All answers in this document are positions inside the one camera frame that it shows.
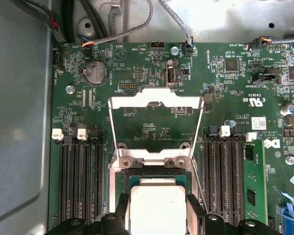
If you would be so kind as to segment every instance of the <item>metal plate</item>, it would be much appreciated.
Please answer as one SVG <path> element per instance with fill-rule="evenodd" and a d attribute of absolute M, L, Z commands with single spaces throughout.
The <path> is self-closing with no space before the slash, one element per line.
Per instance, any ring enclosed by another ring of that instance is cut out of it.
<path fill-rule="evenodd" d="M 49 42 L 44 25 L 0 1 L 0 235 L 46 231 Z"/>
<path fill-rule="evenodd" d="M 150 24 L 124 39 L 127 42 L 185 41 L 185 34 L 175 21 L 153 2 Z M 108 28 L 109 0 L 92 0 Z M 260 35 L 276 39 L 294 36 L 294 0 L 167 0 L 194 36 L 195 42 L 250 42 Z M 122 1 L 122 16 L 116 16 L 117 33 L 143 23 L 148 16 L 145 0 Z M 74 25 L 86 16 L 79 2 L 74 11 Z"/>

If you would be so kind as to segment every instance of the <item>blue connector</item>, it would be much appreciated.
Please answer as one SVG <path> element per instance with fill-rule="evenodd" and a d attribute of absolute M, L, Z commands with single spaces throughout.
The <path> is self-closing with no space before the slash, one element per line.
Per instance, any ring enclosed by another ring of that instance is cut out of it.
<path fill-rule="evenodd" d="M 294 235 L 294 221 L 282 218 L 283 222 L 283 234 L 284 235 Z"/>
<path fill-rule="evenodd" d="M 283 196 L 288 198 L 291 203 L 286 203 L 286 207 L 279 207 L 278 213 L 291 221 L 294 221 L 294 198 L 289 196 L 287 193 L 281 192 Z"/>

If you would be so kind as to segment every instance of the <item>black cable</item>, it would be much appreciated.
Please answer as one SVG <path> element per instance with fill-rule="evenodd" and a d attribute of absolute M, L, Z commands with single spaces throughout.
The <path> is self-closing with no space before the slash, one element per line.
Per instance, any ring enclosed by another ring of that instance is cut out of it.
<path fill-rule="evenodd" d="M 102 31 L 102 33 L 103 33 L 103 36 L 104 36 L 105 38 L 109 37 L 109 35 L 108 35 L 108 31 L 107 31 L 107 29 L 106 29 L 106 27 L 105 27 L 105 25 L 104 25 L 104 22 L 102 21 L 102 18 L 100 17 L 100 14 L 99 14 L 98 11 L 95 9 L 95 7 L 92 5 L 92 3 L 90 2 L 90 0 L 87 0 L 87 2 L 88 2 L 88 4 L 89 4 L 89 6 L 90 6 L 90 9 L 91 9 L 93 15 L 94 15 L 94 16 L 96 17 L 96 19 L 97 19 L 97 22 L 98 22 L 98 24 L 99 24 L 99 27 L 101 28 L 101 31 Z"/>
<path fill-rule="evenodd" d="M 65 35 L 62 30 L 62 26 L 59 23 L 59 19 L 57 18 L 57 15 L 53 11 L 51 11 L 49 8 L 41 5 L 40 3 L 36 3 L 32 0 L 9 0 L 9 1 L 20 10 L 26 12 L 27 14 L 31 15 L 32 17 L 34 17 L 35 19 L 43 23 L 45 26 L 47 26 L 53 32 L 57 42 L 59 43 L 66 42 Z M 43 12 L 33 7 L 31 4 L 43 10 Z"/>
<path fill-rule="evenodd" d="M 52 23 L 46 15 L 40 11 L 38 11 L 35 7 L 23 2 L 22 0 L 9 0 L 13 5 L 15 5 L 20 10 L 26 12 L 27 14 L 31 15 L 41 23 L 43 23 L 48 28 L 52 28 Z"/>
<path fill-rule="evenodd" d="M 74 43 L 74 30 L 73 30 L 73 11 L 74 0 L 62 0 L 62 22 L 64 33 L 68 43 Z"/>
<path fill-rule="evenodd" d="M 104 26 L 104 23 L 94 6 L 89 2 L 89 0 L 80 0 L 80 3 L 82 4 L 84 10 L 86 11 L 86 14 L 88 18 L 90 19 L 95 32 L 97 33 L 97 38 L 102 39 L 106 38 L 108 36 L 107 29 Z"/>

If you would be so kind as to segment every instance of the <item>wire connector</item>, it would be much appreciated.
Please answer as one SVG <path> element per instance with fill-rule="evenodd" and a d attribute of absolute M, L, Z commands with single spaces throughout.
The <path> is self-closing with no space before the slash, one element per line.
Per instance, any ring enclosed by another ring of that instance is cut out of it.
<path fill-rule="evenodd" d="M 247 43 L 245 45 L 245 49 L 249 50 L 249 51 L 251 51 L 253 49 L 261 49 L 261 48 L 267 46 L 268 44 L 270 44 L 271 42 L 272 42 L 271 36 L 261 36 L 259 38 L 255 38 L 250 43 Z"/>
<path fill-rule="evenodd" d="M 185 57 L 191 57 L 193 53 L 194 53 L 194 41 L 193 41 L 193 37 L 191 37 L 190 44 L 187 41 L 185 41 L 184 55 Z"/>

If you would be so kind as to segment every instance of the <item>capacitor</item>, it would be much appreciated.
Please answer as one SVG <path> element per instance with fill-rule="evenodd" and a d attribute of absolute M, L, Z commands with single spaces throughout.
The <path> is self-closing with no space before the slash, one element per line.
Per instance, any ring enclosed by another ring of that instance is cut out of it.
<path fill-rule="evenodd" d="M 294 105 L 293 104 L 289 104 L 289 105 L 282 106 L 282 108 L 280 110 L 280 113 L 283 116 L 294 114 Z"/>
<path fill-rule="evenodd" d="M 285 158 L 285 162 L 287 165 L 294 165 L 294 157 L 293 156 L 287 156 Z"/>
<path fill-rule="evenodd" d="M 86 80 L 93 86 L 100 86 L 107 81 L 108 70 L 104 63 L 100 61 L 93 61 L 82 69 L 81 74 L 85 76 Z"/>
<path fill-rule="evenodd" d="M 224 121 L 224 125 L 225 125 L 225 126 L 230 126 L 231 128 L 233 128 L 233 127 L 235 127 L 236 122 L 233 121 L 233 120 L 225 120 L 225 121 Z"/>
<path fill-rule="evenodd" d="M 171 53 L 171 55 L 175 56 L 175 55 L 178 55 L 180 53 L 180 50 L 177 47 L 171 47 L 170 53 Z"/>

